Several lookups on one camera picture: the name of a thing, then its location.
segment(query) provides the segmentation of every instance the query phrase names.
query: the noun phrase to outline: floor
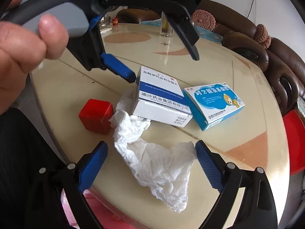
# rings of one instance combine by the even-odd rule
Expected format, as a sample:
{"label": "floor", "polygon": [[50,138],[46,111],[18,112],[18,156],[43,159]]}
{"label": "floor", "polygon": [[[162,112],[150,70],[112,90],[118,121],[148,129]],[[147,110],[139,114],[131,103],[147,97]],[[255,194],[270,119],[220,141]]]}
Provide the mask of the floor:
{"label": "floor", "polygon": [[[57,156],[61,158],[42,121],[39,109],[35,101],[33,87],[31,85],[29,77],[26,81],[25,89],[16,100],[14,106],[20,109],[25,114],[25,116],[27,116],[27,118],[36,127],[36,129],[43,136],[45,141],[49,144],[49,146],[53,149]],[[290,221],[290,219],[301,204],[301,196],[303,195],[302,181],[304,174],[305,172],[303,171],[290,177],[287,202],[282,219],[279,224],[279,229],[285,228],[285,226]]]}

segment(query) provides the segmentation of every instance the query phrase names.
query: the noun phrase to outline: blue gripper pad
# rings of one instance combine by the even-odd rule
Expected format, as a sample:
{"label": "blue gripper pad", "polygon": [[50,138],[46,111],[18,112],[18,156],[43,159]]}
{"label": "blue gripper pad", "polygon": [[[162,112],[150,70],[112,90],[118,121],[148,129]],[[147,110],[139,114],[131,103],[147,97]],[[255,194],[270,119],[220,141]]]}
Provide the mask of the blue gripper pad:
{"label": "blue gripper pad", "polygon": [[85,189],[89,189],[94,182],[98,172],[100,171],[103,163],[106,160],[108,154],[107,143],[101,141],[93,150],[92,153],[85,154],[77,166],[81,168],[79,173],[78,189],[80,192],[84,192]]}
{"label": "blue gripper pad", "polygon": [[102,19],[103,16],[104,15],[98,15],[97,17],[93,18],[91,20],[91,22],[89,23],[89,29],[94,28],[97,25],[97,23],[99,22],[99,20]]}
{"label": "blue gripper pad", "polygon": [[135,73],[126,65],[124,65],[120,60],[118,60],[115,56],[109,53],[102,53],[101,57],[104,60],[104,65],[114,74],[119,75],[129,83],[135,82]]}
{"label": "blue gripper pad", "polygon": [[224,186],[222,184],[222,173],[217,168],[215,162],[211,158],[210,150],[205,145],[205,143],[200,140],[195,145],[198,161],[208,178],[212,188],[217,189],[220,193],[222,192]]}

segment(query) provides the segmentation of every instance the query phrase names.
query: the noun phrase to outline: blue medicine box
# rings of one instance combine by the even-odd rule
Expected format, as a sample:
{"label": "blue medicine box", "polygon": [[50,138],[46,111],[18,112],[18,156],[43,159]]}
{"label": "blue medicine box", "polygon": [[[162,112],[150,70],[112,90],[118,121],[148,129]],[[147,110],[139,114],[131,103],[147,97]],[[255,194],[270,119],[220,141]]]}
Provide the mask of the blue medicine box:
{"label": "blue medicine box", "polygon": [[189,87],[182,92],[201,130],[217,125],[245,106],[226,83]]}

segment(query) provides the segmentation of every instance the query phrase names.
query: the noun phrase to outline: round table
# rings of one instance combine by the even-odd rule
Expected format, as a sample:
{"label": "round table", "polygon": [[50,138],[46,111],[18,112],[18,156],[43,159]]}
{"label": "round table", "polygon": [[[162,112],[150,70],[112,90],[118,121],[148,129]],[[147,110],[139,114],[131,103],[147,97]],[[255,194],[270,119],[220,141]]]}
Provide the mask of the round table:
{"label": "round table", "polygon": [[[260,68],[202,38],[196,43],[200,60],[193,61],[177,36],[159,36],[159,28],[153,26],[119,24],[102,37],[106,52],[135,73],[144,65],[176,78],[182,89],[226,82],[236,92],[245,107],[206,131],[193,119],[184,128],[152,121],[142,138],[166,148],[202,139],[211,151],[241,169],[263,167],[279,221],[288,192],[289,153],[278,104]],[[88,99],[109,101],[115,107],[120,96],[135,84],[109,70],[86,71],[68,50],[60,60],[44,60],[31,73],[31,80],[46,127],[67,161],[78,162],[99,141],[107,142],[108,157],[91,188],[106,207],[138,228],[199,228],[219,193],[210,186],[198,161],[191,168],[187,208],[176,213],[137,183],[113,146],[113,131],[108,135],[90,132],[78,118]],[[225,228],[233,224],[242,195],[240,189]]]}

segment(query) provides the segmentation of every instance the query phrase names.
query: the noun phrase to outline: metal screw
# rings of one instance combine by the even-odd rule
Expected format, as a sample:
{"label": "metal screw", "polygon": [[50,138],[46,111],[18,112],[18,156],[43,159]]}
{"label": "metal screw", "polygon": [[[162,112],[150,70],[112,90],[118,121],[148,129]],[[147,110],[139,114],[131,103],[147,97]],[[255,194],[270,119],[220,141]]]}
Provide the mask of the metal screw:
{"label": "metal screw", "polygon": [[75,163],[68,164],[68,169],[74,169],[76,167]]}
{"label": "metal screw", "polygon": [[229,169],[235,169],[235,164],[233,164],[233,163],[227,163],[227,167],[229,168]]}
{"label": "metal screw", "polygon": [[264,169],[261,167],[257,167],[257,172],[263,174],[264,173]]}
{"label": "metal screw", "polygon": [[41,169],[39,170],[39,173],[40,173],[40,174],[43,174],[43,173],[45,173],[45,171],[46,171],[45,168],[41,168]]}

